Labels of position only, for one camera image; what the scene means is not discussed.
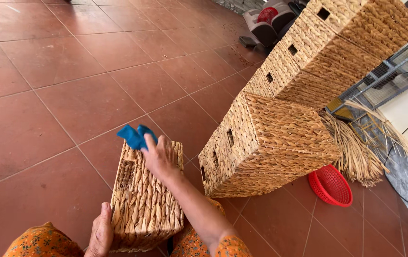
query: red tile floor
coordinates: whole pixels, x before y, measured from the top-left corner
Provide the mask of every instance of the red tile floor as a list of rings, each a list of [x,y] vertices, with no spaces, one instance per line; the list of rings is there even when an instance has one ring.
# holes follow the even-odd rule
[[[247,33],[209,0],[0,0],[0,256],[47,221],[87,246],[125,124],[182,142],[202,191],[196,155],[265,58],[238,44]],[[349,208],[305,178],[220,202],[257,257],[408,257],[404,204],[385,183],[352,188]]]

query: stacked woven baskets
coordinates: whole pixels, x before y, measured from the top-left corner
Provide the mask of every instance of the stacked woven baskets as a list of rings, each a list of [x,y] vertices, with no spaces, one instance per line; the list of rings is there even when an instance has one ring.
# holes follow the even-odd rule
[[[206,195],[268,193],[335,161],[315,111],[407,42],[399,0],[311,0],[199,154]]]

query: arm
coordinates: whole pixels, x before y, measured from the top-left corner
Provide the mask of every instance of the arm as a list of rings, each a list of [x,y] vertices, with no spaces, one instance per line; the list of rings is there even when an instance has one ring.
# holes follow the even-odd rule
[[[142,149],[142,152],[147,168],[171,191],[210,254],[215,256],[220,241],[225,236],[236,235],[237,231],[181,174],[171,142],[160,136],[156,145],[150,134],[144,137],[148,150]]]

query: wire mesh cage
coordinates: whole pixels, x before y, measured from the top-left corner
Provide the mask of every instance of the wire mesh cage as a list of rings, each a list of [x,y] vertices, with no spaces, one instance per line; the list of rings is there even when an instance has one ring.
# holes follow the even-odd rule
[[[388,149],[395,145],[395,142],[386,135],[383,123],[378,118],[364,113],[348,125],[380,160],[388,157]]]
[[[375,110],[408,89],[408,44],[332,100],[326,110],[342,119],[355,120],[365,114],[344,105],[354,100]]]

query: basket handle hole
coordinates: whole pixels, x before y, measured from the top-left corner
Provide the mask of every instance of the basket handle hole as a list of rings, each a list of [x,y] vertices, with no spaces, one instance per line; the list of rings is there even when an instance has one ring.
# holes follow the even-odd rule
[[[232,136],[232,130],[228,130],[228,140],[230,141],[230,147],[232,147],[234,145],[234,138]]]
[[[329,16],[329,12],[328,10],[321,8],[318,13],[317,13],[318,17],[320,17],[322,20],[326,20]]]
[[[293,44],[291,44],[291,45],[288,47],[288,51],[290,51],[290,53],[291,53],[293,56],[298,52],[298,50],[294,47]]]
[[[207,179],[205,177],[204,166],[201,166],[201,174],[202,174],[202,182],[204,182]]]
[[[269,81],[269,83],[271,83],[272,81],[274,81],[274,78],[272,78],[271,73],[268,73],[268,74],[266,75],[266,78],[267,78],[267,80]]]
[[[215,167],[218,168],[218,157],[215,150],[213,151],[213,162],[215,163]]]

